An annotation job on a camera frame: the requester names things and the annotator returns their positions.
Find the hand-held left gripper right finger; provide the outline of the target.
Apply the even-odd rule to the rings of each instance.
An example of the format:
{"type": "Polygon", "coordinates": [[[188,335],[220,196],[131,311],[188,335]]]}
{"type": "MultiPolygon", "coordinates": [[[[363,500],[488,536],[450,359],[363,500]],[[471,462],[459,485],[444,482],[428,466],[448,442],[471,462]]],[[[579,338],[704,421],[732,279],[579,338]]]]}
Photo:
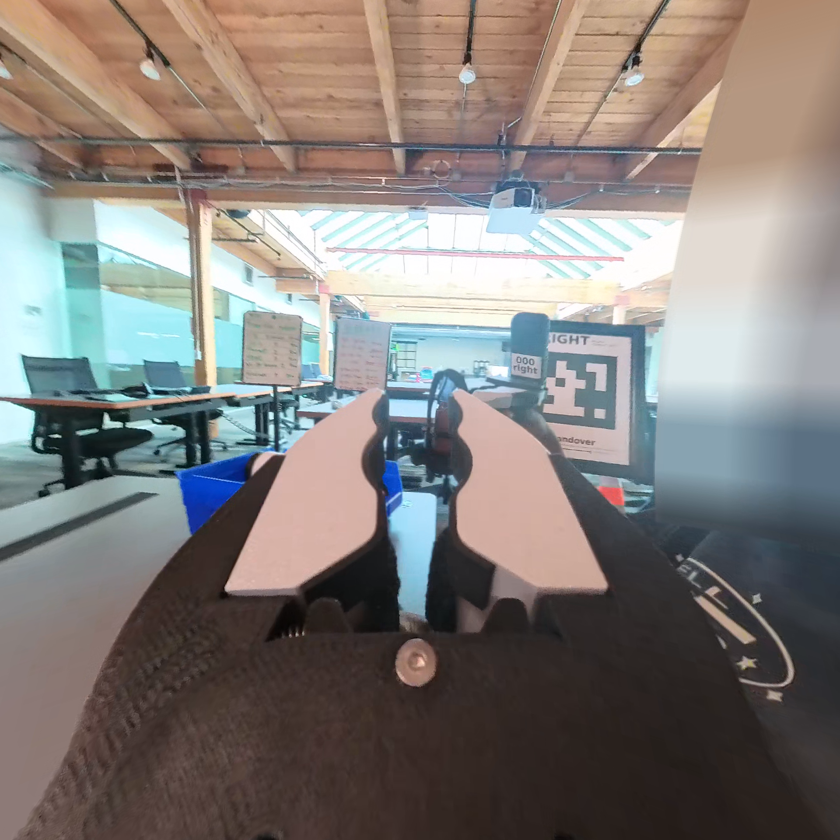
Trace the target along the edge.
{"type": "Polygon", "coordinates": [[[547,596],[605,595],[605,573],[550,451],[477,395],[457,390],[451,408],[456,620],[485,621],[505,599],[534,618],[547,596]]]}

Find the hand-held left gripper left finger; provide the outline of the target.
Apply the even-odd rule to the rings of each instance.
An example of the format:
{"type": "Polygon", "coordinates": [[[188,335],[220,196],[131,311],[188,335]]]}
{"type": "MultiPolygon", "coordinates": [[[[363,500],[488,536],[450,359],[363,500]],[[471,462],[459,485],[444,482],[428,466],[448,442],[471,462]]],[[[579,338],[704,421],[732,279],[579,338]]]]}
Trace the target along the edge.
{"type": "Polygon", "coordinates": [[[387,396],[374,388],[288,449],[228,576],[227,595],[302,598],[382,536],[388,427],[387,396]]]}

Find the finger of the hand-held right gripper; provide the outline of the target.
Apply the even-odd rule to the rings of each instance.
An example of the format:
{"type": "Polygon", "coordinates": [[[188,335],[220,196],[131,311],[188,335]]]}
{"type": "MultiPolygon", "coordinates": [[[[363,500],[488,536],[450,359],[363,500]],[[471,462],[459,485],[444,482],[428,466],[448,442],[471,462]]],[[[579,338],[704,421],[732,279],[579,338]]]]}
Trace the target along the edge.
{"type": "Polygon", "coordinates": [[[500,412],[537,412],[546,395],[545,389],[522,389],[510,385],[481,387],[471,392],[475,399],[500,412]]]}

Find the blue storage bin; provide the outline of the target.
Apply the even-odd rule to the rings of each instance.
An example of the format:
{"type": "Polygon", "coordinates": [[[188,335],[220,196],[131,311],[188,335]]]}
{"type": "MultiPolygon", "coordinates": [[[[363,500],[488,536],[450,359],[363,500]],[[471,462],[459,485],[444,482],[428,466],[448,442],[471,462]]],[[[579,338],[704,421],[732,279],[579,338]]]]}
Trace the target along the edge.
{"type": "Polygon", "coordinates": [[[194,534],[199,530],[265,462],[284,457],[284,453],[266,450],[188,469],[178,469],[175,477],[181,490],[190,533],[194,534]]]}

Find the red ceiling pipe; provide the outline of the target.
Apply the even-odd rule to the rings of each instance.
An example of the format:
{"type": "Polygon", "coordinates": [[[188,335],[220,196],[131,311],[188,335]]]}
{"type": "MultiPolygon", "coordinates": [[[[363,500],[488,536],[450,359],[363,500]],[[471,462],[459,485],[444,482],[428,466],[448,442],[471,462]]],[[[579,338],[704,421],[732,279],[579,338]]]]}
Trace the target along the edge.
{"type": "Polygon", "coordinates": [[[554,253],[510,252],[469,249],[443,248],[364,248],[364,247],[334,247],[329,246],[326,252],[346,256],[425,256],[471,259],[530,259],[541,261],[570,261],[586,263],[623,263],[625,257],[620,255],[564,255],[554,253]]]}

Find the white ceiling projector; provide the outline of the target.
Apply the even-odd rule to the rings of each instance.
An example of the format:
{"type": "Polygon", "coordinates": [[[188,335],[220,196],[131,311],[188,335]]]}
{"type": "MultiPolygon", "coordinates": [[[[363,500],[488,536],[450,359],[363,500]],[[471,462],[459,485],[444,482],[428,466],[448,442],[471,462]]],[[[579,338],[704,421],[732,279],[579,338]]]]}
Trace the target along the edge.
{"type": "Polygon", "coordinates": [[[490,199],[486,231],[491,235],[528,235],[539,225],[547,205],[546,197],[535,187],[508,186],[490,199]]]}

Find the black framed marker sign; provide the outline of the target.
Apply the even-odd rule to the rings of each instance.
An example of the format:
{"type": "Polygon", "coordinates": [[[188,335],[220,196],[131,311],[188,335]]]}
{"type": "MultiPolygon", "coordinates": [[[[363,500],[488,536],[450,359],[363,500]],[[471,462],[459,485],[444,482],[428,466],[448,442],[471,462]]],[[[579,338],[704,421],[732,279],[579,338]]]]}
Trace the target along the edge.
{"type": "Polygon", "coordinates": [[[652,482],[645,358],[642,326],[549,323],[542,416],[581,473],[652,482]]]}

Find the rolling whiteboard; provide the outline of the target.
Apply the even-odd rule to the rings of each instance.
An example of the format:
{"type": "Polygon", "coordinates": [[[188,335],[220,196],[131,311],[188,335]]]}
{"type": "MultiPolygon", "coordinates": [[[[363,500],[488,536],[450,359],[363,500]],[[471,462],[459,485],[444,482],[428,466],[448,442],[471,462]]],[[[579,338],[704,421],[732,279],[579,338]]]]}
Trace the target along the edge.
{"type": "Polygon", "coordinates": [[[298,387],[302,325],[302,317],[296,314],[247,311],[241,381],[247,385],[298,387]]]}
{"type": "Polygon", "coordinates": [[[339,318],[335,327],[334,387],[341,392],[385,390],[392,325],[362,318],[339,318]]]}

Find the black office chair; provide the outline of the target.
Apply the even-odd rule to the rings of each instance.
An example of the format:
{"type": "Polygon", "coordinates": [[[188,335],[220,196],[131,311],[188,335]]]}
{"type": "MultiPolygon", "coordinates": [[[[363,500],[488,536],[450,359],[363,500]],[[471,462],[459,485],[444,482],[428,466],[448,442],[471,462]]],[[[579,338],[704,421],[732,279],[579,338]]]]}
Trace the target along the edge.
{"type": "MultiPolygon", "coordinates": [[[[88,358],[42,358],[22,355],[24,373],[32,396],[103,396],[98,388],[88,358]]],[[[67,466],[66,446],[72,439],[70,453],[76,457],[73,473],[79,479],[88,461],[94,462],[91,476],[105,479],[118,469],[117,455],[149,443],[148,429],[122,425],[105,427],[104,413],[73,410],[51,414],[34,410],[34,425],[29,445],[40,455],[58,455],[67,466]]]]}
{"type": "MultiPolygon", "coordinates": [[[[195,386],[188,385],[181,366],[176,361],[151,361],[145,360],[143,362],[144,378],[143,382],[149,387],[150,392],[156,396],[161,396],[169,393],[197,394],[208,391],[209,386],[195,386]]],[[[208,415],[208,422],[215,422],[224,415],[224,409],[215,409],[208,415]]],[[[169,424],[171,426],[179,427],[182,431],[186,431],[187,415],[170,416],[163,420],[153,420],[155,424],[169,424]]],[[[184,448],[186,446],[186,435],[180,438],[166,441],[158,446],[154,451],[154,457],[162,457],[162,453],[168,448],[184,448]]],[[[228,444],[214,440],[212,446],[219,451],[227,452],[228,444]]]]}

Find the wood edged office desk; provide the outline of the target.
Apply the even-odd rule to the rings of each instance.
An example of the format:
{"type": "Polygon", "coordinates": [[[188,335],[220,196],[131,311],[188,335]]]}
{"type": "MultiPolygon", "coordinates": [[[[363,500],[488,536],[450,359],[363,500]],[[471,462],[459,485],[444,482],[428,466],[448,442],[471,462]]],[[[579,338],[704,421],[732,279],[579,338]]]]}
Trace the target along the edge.
{"type": "Polygon", "coordinates": [[[121,475],[116,457],[146,440],[131,424],[185,416],[185,466],[212,460],[211,414],[239,397],[230,385],[203,386],[196,393],[133,397],[122,393],[48,392],[3,395],[3,404],[35,415],[31,444],[42,455],[57,455],[57,484],[74,489],[89,480],[121,475]]]}

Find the black printed shirt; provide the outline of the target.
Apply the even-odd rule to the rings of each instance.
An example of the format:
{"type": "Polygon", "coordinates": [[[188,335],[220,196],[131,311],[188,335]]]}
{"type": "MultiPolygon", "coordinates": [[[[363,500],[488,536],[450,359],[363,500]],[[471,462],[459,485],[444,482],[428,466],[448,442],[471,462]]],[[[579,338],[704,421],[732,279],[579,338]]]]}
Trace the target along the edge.
{"type": "Polygon", "coordinates": [[[654,534],[728,656],[777,764],[839,838],[838,555],[688,527],[654,534]]]}

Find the wooden support post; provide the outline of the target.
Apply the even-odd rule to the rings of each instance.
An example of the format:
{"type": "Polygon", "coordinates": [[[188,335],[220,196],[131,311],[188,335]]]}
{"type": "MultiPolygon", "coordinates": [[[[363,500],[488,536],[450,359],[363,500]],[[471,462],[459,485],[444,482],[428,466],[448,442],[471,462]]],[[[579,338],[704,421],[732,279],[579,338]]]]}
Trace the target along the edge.
{"type": "Polygon", "coordinates": [[[190,250],[194,375],[197,385],[217,384],[215,305],[212,282],[213,209],[201,190],[183,193],[190,250]]]}

